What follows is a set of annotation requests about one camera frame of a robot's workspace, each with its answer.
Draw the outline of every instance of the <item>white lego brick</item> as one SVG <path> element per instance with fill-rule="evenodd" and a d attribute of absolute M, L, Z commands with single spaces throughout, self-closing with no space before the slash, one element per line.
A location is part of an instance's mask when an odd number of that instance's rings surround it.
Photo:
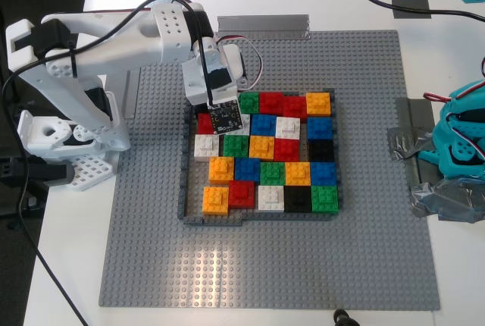
<path fill-rule="evenodd" d="M 278 139 L 300 139 L 300 119 L 282 118 L 276 119 L 276 138 Z"/>
<path fill-rule="evenodd" d="M 226 135 L 247 135 L 249 136 L 249 128 L 251 127 L 251 115 L 250 114 L 241 114 L 242 125 L 244 125 L 244 129 L 234 130 Z"/>
<path fill-rule="evenodd" d="M 258 210 L 261 212 L 284 212 L 283 186 L 258 186 Z"/>
<path fill-rule="evenodd" d="M 196 135 L 194 144 L 194 159 L 196 161 L 209 161 L 211 157 L 219 156 L 218 135 Z"/>

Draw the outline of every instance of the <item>red lego brick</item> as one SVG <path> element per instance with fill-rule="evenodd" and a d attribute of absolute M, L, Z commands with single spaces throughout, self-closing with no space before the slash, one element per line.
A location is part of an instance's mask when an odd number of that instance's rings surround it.
<path fill-rule="evenodd" d="M 283 116 L 286 118 L 299 118 L 302 123 L 306 123 L 306 97 L 284 96 Z"/>
<path fill-rule="evenodd" d="M 214 134 L 210 114 L 199 114 L 197 117 L 197 134 Z"/>
<path fill-rule="evenodd" d="M 283 116 L 283 93 L 260 92 L 259 114 Z"/>
<path fill-rule="evenodd" d="M 300 161 L 300 141 L 293 139 L 274 140 L 274 161 Z"/>
<path fill-rule="evenodd" d="M 250 180 L 229 182 L 229 209 L 254 208 L 255 183 Z"/>

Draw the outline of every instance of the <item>green lego brick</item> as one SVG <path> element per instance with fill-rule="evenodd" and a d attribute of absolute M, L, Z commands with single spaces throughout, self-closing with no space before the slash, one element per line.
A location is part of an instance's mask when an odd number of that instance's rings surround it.
<path fill-rule="evenodd" d="M 338 213 L 339 195 L 336 186 L 311 186 L 311 211 Z"/>
<path fill-rule="evenodd" d="M 224 136 L 224 157 L 247 157 L 249 152 L 249 136 Z"/>
<path fill-rule="evenodd" d="M 241 92 L 239 94 L 239 108 L 241 109 L 241 114 L 259 113 L 259 93 Z"/>
<path fill-rule="evenodd" d="M 262 186 L 284 186 L 285 164 L 261 162 L 261 176 L 259 180 Z"/>

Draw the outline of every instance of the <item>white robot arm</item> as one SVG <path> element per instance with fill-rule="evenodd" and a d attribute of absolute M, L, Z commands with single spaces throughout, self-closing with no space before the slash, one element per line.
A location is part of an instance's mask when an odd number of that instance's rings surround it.
<path fill-rule="evenodd" d="M 190 6 L 202 22 L 212 104 L 233 102 L 237 98 L 238 80 L 243 78 L 239 48 L 226 45 L 219 49 L 202 6 L 196 3 Z M 70 121 L 33 118 L 24 111 L 18 126 L 24 148 L 48 161 L 128 149 L 130 141 L 123 118 L 118 113 L 114 95 L 103 90 L 99 74 L 129 71 L 147 64 L 180 62 L 183 63 L 187 98 L 193 105 L 207 103 L 199 42 L 193 20 L 186 18 L 187 13 L 185 8 L 175 4 L 154 5 L 150 10 L 140 11 L 110 39 L 76 54 L 75 59 L 61 58 L 22 73 L 22 79 L 70 118 Z M 60 41 L 66 41 L 75 33 L 104 36 L 128 14 L 53 14 L 42 20 L 42 29 L 36 29 L 28 20 L 21 20 L 6 31 L 9 68 L 15 71 L 43 56 L 69 52 L 68 49 L 49 49 L 49 45 L 59 45 L 49 42 L 45 36 L 54 36 Z M 190 60 L 191 51 L 195 57 Z M 66 144 L 71 137 L 80 143 Z"/>

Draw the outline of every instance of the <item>white cable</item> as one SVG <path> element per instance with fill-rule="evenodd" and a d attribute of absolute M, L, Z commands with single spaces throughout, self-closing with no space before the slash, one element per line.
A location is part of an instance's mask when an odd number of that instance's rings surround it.
<path fill-rule="evenodd" d="M 448 127 L 452 130 L 453 133 L 458 135 L 460 138 L 462 138 L 465 142 L 473 146 L 473 148 L 477 151 L 478 154 L 480 154 L 480 157 L 485 161 L 485 153 L 483 152 L 482 148 L 478 146 L 478 144 L 474 143 L 471 139 L 467 138 L 464 134 L 462 134 L 460 131 L 456 130 L 454 127 L 452 127 L 449 122 L 448 122 L 448 117 L 450 115 L 454 115 L 452 112 L 449 112 L 445 118 L 446 123 L 448 124 Z"/>
<path fill-rule="evenodd" d="M 256 84 L 258 83 L 259 79 L 261 78 L 261 75 L 263 74 L 263 57 L 258 52 L 258 50 L 256 49 L 256 47 L 254 47 L 254 45 L 251 43 L 251 41 L 249 39 L 247 39 L 246 37 L 244 37 L 244 36 L 228 36 L 228 37 L 224 37 L 223 36 L 221 39 L 219 39 L 219 41 L 217 42 L 217 45 L 219 45 L 221 42 L 224 42 L 224 41 L 227 41 L 227 40 L 244 40 L 244 41 L 246 41 L 253 48 L 253 50 L 256 52 L 256 55 L 258 55 L 258 58 L 259 58 L 259 72 L 258 72 L 258 75 L 256 76 L 255 80 L 253 81 L 253 83 L 251 84 L 250 87 L 247 87 L 245 89 L 238 89 L 239 91 L 249 91 L 254 86 L 256 86 Z"/>

